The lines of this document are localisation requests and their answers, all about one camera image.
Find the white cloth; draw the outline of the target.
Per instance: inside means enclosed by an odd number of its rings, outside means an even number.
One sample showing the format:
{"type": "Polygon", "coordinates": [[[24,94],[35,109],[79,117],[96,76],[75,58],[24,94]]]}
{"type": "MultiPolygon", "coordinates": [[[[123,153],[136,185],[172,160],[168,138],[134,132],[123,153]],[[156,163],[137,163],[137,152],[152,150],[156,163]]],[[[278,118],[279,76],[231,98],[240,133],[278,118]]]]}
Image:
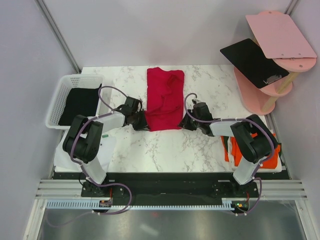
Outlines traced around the white cloth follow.
{"type": "MultiPolygon", "coordinates": [[[[243,160],[243,156],[240,153],[240,151],[237,151],[236,153],[232,153],[229,151],[228,154],[224,154],[224,160],[229,163],[231,166],[231,169],[235,171],[238,166],[240,165],[241,161],[243,160]]],[[[257,171],[258,173],[279,173],[282,171],[282,164],[281,164],[281,158],[280,158],[280,151],[279,148],[275,150],[274,156],[263,162],[262,166],[257,171]]]]}

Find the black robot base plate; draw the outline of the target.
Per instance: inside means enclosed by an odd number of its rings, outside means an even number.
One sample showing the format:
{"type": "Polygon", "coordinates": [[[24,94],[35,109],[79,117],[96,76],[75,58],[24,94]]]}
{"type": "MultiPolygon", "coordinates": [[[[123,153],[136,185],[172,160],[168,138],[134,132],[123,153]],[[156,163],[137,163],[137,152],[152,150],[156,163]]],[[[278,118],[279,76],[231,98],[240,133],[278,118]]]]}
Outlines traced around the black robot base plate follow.
{"type": "Polygon", "coordinates": [[[191,205],[220,204],[223,198],[253,199],[258,186],[251,181],[238,185],[231,173],[108,173],[105,187],[89,181],[81,196],[111,197],[118,204],[191,205]]]}

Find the green t shirt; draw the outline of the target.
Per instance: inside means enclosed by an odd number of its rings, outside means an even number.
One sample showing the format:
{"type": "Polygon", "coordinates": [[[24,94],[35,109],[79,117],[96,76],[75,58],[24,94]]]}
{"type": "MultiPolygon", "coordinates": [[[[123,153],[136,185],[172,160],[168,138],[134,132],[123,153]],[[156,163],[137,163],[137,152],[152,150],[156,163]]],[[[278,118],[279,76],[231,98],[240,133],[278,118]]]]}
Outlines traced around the green t shirt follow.
{"type": "Polygon", "coordinates": [[[222,145],[224,147],[224,152],[226,154],[229,153],[230,150],[230,137],[229,136],[221,136],[222,145]]]}

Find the red t shirt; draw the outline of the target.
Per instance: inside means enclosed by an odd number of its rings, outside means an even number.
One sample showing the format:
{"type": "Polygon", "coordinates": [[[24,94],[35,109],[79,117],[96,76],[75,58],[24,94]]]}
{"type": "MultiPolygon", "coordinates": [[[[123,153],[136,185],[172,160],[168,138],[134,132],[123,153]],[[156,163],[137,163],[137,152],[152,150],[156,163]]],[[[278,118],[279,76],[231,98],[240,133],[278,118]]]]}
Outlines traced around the red t shirt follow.
{"type": "Polygon", "coordinates": [[[145,117],[150,131],[178,130],[184,116],[185,73],[148,68],[145,117]]]}

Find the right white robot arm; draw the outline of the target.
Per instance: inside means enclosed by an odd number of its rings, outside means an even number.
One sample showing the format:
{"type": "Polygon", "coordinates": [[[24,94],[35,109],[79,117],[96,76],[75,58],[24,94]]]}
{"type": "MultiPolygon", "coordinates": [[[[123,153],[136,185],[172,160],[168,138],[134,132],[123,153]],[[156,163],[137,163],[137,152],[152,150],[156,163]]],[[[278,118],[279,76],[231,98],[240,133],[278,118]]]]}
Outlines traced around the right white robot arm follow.
{"type": "Polygon", "coordinates": [[[200,129],[210,137],[235,139],[242,155],[233,172],[233,181],[229,184],[229,191],[235,197],[240,197],[247,191],[246,184],[254,179],[258,167],[274,155],[278,146],[275,136],[256,114],[246,118],[199,120],[186,113],[178,126],[190,131],[200,129]]]}

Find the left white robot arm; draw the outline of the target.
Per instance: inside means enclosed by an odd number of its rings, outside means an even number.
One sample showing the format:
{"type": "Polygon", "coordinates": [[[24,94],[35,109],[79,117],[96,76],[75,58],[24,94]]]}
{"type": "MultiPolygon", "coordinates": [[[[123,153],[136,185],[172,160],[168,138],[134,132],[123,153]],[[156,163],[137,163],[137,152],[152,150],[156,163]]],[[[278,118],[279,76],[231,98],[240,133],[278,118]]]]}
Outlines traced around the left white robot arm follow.
{"type": "Polygon", "coordinates": [[[135,131],[148,130],[145,111],[142,109],[130,114],[113,111],[92,118],[77,115],[63,141],[63,151],[80,166],[86,179],[93,184],[92,191],[99,197],[110,191],[110,185],[105,181],[107,173],[98,159],[102,134],[128,125],[135,131]]]}

